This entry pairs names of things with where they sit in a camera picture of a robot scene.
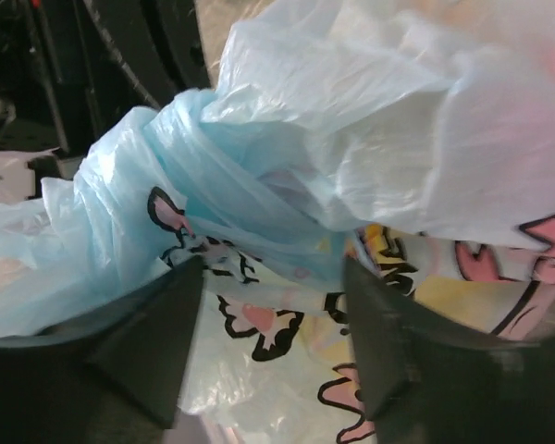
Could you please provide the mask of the light blue plastic bag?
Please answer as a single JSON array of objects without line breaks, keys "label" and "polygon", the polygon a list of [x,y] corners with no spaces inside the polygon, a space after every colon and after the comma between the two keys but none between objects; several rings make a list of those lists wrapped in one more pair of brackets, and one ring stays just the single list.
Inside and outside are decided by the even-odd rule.
[{"label": "light blue plastic bag", "polygon": [[209,88],[131,108],[71,177],[0,203],[0,339],[200,257],[160,443],[381,443],[347,259],[463,326],[555,335],[555,1],[196,12]]}]

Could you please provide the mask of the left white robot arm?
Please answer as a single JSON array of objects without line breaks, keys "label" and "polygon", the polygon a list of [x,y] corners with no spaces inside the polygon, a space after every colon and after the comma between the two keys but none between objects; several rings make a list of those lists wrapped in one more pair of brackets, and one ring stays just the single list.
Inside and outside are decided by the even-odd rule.
[{"label": "left white robot arm", "polygon": [[0,203],[71,177],[131,108],[209,84],[192,1],[0,0]]}]

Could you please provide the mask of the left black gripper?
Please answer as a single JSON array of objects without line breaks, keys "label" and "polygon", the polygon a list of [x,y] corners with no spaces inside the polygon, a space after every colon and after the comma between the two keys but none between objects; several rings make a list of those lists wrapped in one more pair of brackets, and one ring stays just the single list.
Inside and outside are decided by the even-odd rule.
[{"label": "left black gripper", "polygon": [[[193,1],[83,4],[113,60],[150,107],[211,86]],[[78,157],[95,140],[81,6],[0,1],[0,151]]]}]

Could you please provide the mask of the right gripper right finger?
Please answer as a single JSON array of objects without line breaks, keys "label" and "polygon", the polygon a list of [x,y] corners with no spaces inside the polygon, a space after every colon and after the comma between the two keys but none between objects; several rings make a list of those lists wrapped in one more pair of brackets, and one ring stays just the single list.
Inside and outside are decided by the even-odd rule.
[{"label": "right gripper right finger", "polygon": [[364,412],[381,443],[555,443],[555,335],[496,337],[343,271]]}]

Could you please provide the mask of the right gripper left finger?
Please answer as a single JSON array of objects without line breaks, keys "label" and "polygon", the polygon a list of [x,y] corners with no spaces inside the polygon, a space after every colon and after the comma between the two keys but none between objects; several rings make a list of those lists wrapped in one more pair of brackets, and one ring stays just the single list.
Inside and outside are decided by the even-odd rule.
[{"label": "right gripper left finger", "polygon": [[0,443],[160,443],[204,290],[194,257],[29,337],[0,339]]}]

